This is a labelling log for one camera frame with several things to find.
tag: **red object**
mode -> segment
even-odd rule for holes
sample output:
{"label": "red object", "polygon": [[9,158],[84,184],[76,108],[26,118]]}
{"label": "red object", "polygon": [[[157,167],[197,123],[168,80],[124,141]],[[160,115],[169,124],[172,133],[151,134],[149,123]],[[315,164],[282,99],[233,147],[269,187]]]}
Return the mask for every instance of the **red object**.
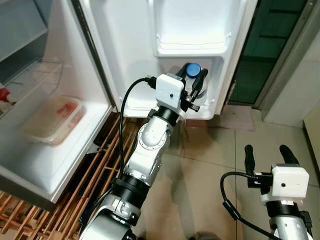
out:
{"label": "red object", "polygon": [[63,118],[67,118],[77,108],[77,106],[78,105],[73,102],[67,102],[57,111],[57,113]]}
{"label": "red object", "polygon": [[0,88],[0,101],[3,102],[9,102],[7,99],[7,96],[10,94],[10,92],[6,88]]}

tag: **doormat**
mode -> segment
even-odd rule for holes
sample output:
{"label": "doormat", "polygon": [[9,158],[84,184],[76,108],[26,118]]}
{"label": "doormat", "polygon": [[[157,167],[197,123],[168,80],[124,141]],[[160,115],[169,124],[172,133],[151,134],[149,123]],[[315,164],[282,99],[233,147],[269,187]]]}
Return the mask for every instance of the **doormat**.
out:
{"label": "doormat", "polygon": [[226,105],[220,115],[211,120],[187,120],[187,127],[225,128],[255,131],[256,126],[251,113],[251,106]]}

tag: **green door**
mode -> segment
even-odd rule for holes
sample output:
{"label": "green door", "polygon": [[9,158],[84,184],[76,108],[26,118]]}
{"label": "green door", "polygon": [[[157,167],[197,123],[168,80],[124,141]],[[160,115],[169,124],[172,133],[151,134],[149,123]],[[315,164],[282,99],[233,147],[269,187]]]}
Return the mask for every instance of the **green door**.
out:
{"label": "green door", "polygon": [[233,81],[231,104],[254,105],[307,0],[259,0]]}

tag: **black cable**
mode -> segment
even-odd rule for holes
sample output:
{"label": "black cable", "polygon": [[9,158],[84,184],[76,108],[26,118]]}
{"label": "black cable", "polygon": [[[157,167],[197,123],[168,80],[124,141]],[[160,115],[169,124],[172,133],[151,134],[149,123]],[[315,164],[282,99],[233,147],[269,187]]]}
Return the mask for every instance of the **black cable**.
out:
{"label": "black cable", "polygon": [[92,205],[92,207],[90,208],[90,210],[88,211],[88,213],[86,213],[83,216],[83,220],[82,220],[82,225],[81,225],[81,229],[80,229],[80,233],[82,233],[82,231],[85,229],[90,216],[92,215],[93,211],[96,209],[96,207],[99,206],[99,204],[101,204],[101,202],[103,201],[103,199],[112,191],[112,189],[114,189],[114,185],[112,185],[104,194],[102,194]]}
{"label": "black cable", "polygon": [[[128,90],[126,91],[123,101],[122,101],[122,105],[121,105],[121,111],[120,111],[120,124],[119,124],[119,151],[120,151],[120,173],[119,173],[119,178],[122,177],[123,172],[124,172],[124,167],[125,167],[125,154],[124,154],[124,148],[123,148],[123,118],[124,118],[124,111],[125,111],[125,105],[126,105],[126,101],[127,98],[129,96],[130,91],[134,88],[135,85],[137,85],[138,83],[141,82],[149,82],[149,80],[154,80],[152,78],[140,78],[136,81],[134,81],[132,83],[132,85],[128,88]],[[133,145],[136,145],[137,143],[137,138],[138,138],[138,133],[136,134],[135,138],[134,138],[134,143]],[[96,207],[98,207],[101,202],[104,200],[104,198],[113,190],[115,186],[112,185],[104,194],[102,194],[92,205],[90,211],[85,214],[84,219],[82,221],[82,226],[86,226],[88,223],[88,220],[92,214],[92,212],[96,209]]]}
{"label": "black cable", "polygon": [[256,230],[257,232],[267,236],[270,239],[273,240],[281,240],[281,238],[278,238],[274,235],[272,235],[271,233],[263,230],[262,228],[258,227],[257,225],[254,225],[253,223],[245,220],[240,213],[237,211],[237,209],[235,208],[234,205],[232,205],[232,203],[228,200],[226,192],[225,192],[225,179],[228,176],[241,176],[241,177],[245,177],[248,179],[255,179],[254,176],[251,176],[249,174],[246,174],[244,172],[237,172],[237,171],[230,171],[227,172],[225,174],[222,175],[221,179],[220,179],[220,190],[221,190],[221,194],[222,194],[222,198],[224,200],[223,206],[227,209],[227,211],[229,212],[229,214],[233,217],[234,220],[239,220],[240,222],[242,222],[243,224],[247,225],[248,227],[252,228],[253,230]]}
{"label": "black cable", "polygon": [[313,237],[311,227],[306,227],[306,231],[310,234],[311,237]]}
{"label": "black cable", "polygon": [[119,173],[119,178],[123,176],[124,168],[125,168],[125,153],[124,153],[124,141],[123,141],[123,118],[124,118],[124,111],[125,111],[125,105],[127,98],[129,96],[130,91],[134,88],[135,85],[141,82],[147,82],[149,78],[144,77],[140,78],[136,81],[134,81],[131,86],[128,88],[126,91],[122,105],[121,105],[121,111],[120,111],[120,124],[119,124],[119,151],[120,151],[120,173]]}

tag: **refrigerator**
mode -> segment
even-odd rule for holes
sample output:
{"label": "refrigerator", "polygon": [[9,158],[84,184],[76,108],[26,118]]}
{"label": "refrigerator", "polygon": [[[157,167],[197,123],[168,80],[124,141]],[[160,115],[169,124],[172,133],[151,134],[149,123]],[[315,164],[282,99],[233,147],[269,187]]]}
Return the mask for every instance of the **refrigerator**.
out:
{"label": "refrigerator", "polygon": [[[108,116],[120,111],[135,80],[198,63],[208,69],[206,98],[186,118],[209,120],[220,114],[257,4],[52,0],[50,8],[42,9],[45,2],[0,0],[0,61],[46,36],[43,56],[3,84],[16,103],[0,116],[0,189],[48,210]],[[24,125],[57,96],[79,99],[82,118],[58,145],[30,141]],[[156,107],[155,91],[140,83],[131,91],[124,115],[144,118]]]}

